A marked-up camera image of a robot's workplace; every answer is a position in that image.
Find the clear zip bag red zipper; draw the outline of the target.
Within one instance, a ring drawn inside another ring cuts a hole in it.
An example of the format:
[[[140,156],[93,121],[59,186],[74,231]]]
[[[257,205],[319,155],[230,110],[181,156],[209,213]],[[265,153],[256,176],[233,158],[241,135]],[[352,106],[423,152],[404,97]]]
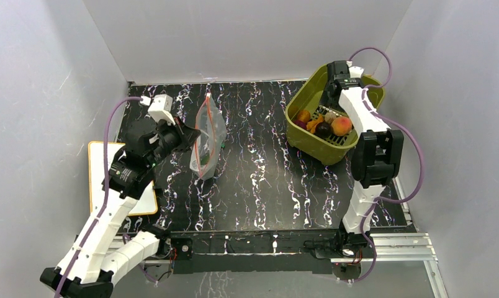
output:
[[[222,112],[216,106],[212,93],[207,92],[196,115],[195,129],[201,131],[200,137],[192,147],[190,169],[200,180],[208,180],[214,176],[220,158],[220,150],[227,136],[227,126]],[[210,162],[200,165],[200,156],[212,153]]]

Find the beige walnut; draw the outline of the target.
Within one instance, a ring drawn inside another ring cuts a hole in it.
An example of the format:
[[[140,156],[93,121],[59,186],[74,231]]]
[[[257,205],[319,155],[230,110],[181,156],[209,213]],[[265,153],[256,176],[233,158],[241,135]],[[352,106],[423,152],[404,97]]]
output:
[[[334,112],[327,112],[325,115],[324,115],[324,121],[327,123],[327,124],[332,124],[333,121],[338,117],[338,115]]]

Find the orange peach fruit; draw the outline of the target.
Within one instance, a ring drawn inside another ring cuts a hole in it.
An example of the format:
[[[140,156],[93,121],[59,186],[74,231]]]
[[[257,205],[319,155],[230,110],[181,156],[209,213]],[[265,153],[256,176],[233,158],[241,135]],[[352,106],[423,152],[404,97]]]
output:
[[[353,123],[348,117],[339,116],[332,121],[331,128],[334,135],[343,137],[352,131]]]

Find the dark green avocado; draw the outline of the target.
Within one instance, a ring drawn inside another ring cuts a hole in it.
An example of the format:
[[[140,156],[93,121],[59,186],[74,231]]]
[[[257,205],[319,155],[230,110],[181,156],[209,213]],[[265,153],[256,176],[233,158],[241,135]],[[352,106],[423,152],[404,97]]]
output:
[[[207,165],[210,162],[211,158],[212,158],[212,153],[211,152],[207,152],[204,155],[201,155],[200,156],[200,160],[199,160],[200,161],[200,165],[201,166]]]

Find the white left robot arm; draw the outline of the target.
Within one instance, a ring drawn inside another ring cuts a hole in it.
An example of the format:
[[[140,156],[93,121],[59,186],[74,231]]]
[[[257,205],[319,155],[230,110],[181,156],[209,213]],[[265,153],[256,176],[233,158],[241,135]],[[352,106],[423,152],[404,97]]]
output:
[[[152,185],[155,168],[175,151],[189,151],[200,131],[176,117],[132,124],[125,142],[104,157],[103,198],[92,208],[65,257],[45,268],[40,282],[55,297],[110,297],[115,285],[146,258],[167,257],[172,249],[161,228],[146,228],[113,253],[108,249],[122,222]]]

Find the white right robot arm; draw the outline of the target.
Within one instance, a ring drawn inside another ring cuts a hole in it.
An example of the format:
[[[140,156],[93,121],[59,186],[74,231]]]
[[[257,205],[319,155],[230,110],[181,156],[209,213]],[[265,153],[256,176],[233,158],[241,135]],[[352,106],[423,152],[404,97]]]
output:
[[[326,73],[320,103],[343,111],[358,135],[351,158],[353,193],[335,236],[337,252],[351,257],[368,245],[374,207],[399,172],[404,136],[375,116],[367,95],[370,85],[363,83],[361,68],[337,60],[327,64]]]

